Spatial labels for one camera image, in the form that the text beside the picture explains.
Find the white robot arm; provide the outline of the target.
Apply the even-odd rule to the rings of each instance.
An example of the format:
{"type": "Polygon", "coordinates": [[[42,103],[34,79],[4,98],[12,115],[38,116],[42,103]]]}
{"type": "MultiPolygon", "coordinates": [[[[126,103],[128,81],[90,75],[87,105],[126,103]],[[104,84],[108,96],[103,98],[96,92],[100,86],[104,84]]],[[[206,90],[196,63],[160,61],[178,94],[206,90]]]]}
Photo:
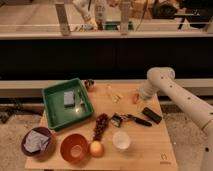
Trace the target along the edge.
{"type": "Polygon", "coordinates": [[[158,91],[165,93],[206,134],[200,171],[213,171],[213,106],[198,98],[175,81],[170,67],[153,67],[139,88],[139,97],[150,99],[158,91]]]}

